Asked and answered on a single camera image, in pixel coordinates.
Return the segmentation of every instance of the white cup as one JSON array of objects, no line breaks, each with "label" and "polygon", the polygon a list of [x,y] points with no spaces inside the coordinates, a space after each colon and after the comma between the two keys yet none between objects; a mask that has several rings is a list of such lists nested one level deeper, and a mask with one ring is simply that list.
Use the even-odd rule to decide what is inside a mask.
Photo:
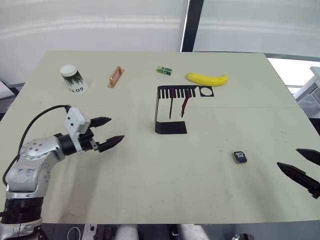
[{"label": "white cup", "polygon": [[60,73],[73,94],[83,94],[88,89],[88,84],[84,81],[75,65],[67,64],[60,68]]}]

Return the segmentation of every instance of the yellow banana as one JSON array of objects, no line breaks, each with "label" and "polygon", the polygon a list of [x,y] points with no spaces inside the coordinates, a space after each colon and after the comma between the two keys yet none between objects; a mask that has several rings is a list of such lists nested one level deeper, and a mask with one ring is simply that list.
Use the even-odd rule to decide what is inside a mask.
[{"label": "yellow banana", "polygon": [[227,74],[223,76],[205,76],[197,73],[187,73],[185,77],[196,84],[206,85],[206,86],[221,86],[228,81]]}]

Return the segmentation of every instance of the white table surface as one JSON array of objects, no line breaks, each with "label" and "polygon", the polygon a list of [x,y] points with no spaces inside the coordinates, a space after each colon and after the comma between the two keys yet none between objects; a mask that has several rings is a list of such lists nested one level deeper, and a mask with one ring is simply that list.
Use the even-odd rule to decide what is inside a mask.
[{"label": "white table surface", "polygon": [[[60,76],[60,67],[69,63],[89,84],[84,94],[71,94]],[[172,68],[172,76],[157,73],[159,65]],[[116,66],[125,72],[111,89],[108,79]],[[188,72],[227,73],[229,80],[213,88],[213,98],[188,101],[187,134],[155,133],[157,86],[192,85],[184,78]],[[320,151],[320,137],[263,54],[47,52],[0,123],[3,172],[27,124],[58,104],[78,107],[90,118],[112,118],[93,129],[96,141],[125,138],[106,152],[71,155],[53,168],[42,209],[45,223],[319,219],[319,200],[285,176],[277,162],[320,181],[318,166],[295,150]],[[169,114],[166,106],[159,111]],[[26,140],[65,134],[64,118],[63,109],[44,115]],[[243,151],[248,162],[236,164],[235,151]],[[4,186],[0,199],[3,206]]]}]

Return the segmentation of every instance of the white wall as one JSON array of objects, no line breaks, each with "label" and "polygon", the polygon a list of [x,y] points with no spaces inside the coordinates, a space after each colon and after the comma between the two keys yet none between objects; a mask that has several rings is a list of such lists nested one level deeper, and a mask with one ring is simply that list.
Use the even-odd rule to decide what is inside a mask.
[{"label": "white wall", "polygon": [[178,52],[188,0],[1,0],[0,80],[25,82],[47,50]]},{"label": "white wall", "polygon": [[204,0],[193,50],[320,57],[320,1]]}]

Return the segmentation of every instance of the floor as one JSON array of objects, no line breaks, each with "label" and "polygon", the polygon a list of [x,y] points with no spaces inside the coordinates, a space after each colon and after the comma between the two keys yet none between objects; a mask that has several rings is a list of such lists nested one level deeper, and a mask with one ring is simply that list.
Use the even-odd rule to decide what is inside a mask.
[{"label": "floor", "polygon": [[10,97],[0,99],[0,114],[2,117],[15,99],[16,99],[15,96],[10,96]]},{"label": "floor", "polygon": [[[255,224],[211,224],[203,226],[210,240],[231,240],[235,234],[251,234],[255,240],[319,240],[320,221],[255,223]],[[49,224],[42,225],[49,240],[67,239],[68,231],[78,227],[81,236],[84,224]],[[110,239],[115,235],[116,225],[102,225],[98,228],[110,228]],[[178,240],[169,231],[167,224],[141,224],[138,226],[140,240]],[[70,240],[78,240],[77,230],[69,233]],[[93,240],[93,237],[84,236],[82,240]]]}]

